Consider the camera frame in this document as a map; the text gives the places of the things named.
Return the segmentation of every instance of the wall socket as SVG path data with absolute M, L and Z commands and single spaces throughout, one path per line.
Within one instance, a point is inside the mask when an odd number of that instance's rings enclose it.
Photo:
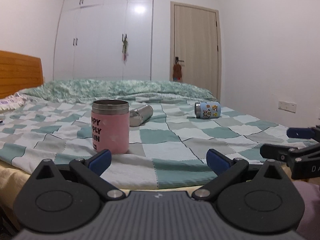
M 295 113 L 297 111 L 297 104 L 279 101 L 278 108 Z

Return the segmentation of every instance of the checkered bedsheet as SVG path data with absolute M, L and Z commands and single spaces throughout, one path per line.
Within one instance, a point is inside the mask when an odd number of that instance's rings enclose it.
M 203 185 L 216 175 L 206 165 L 214 148 L 230 159 L 262 163 L 263 143 L 305 147 L 310 140 L 290 139 L 286 127 L 261 121 L 227 107 L 218 119 L 194 118 L 194 101 L 149 103 L 154 115 L 130 128 L 129 154 L 113 155 L 102 178 L 119 188 L 162 189 Z M 130 102 L 130 108 L 141 103 Z M 30 102 L 4 115 L 0 124 L 0 159 L 32 173 L 42 159 L 56 164 L 90 158 L 91 105 Z

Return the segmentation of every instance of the wooden headboard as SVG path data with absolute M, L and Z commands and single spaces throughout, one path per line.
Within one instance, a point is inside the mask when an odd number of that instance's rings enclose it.
M 0 98 L 42 84 L 41 59 L 0 50 Z

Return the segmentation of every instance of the purple fabric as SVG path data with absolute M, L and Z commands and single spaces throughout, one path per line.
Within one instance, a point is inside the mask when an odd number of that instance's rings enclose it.
M 320 240 L 320 186 L 303 181 L 294 181 L 293 184 L 305 204 L 297 232 L 306 240 Z

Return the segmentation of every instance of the blue cartoon can cooler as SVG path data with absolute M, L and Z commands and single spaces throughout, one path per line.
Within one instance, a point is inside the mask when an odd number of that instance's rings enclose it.
M 221 115 L 221 106 L 218 102 L 196 102 L 195 116 L 196 118 L 218 118 Z

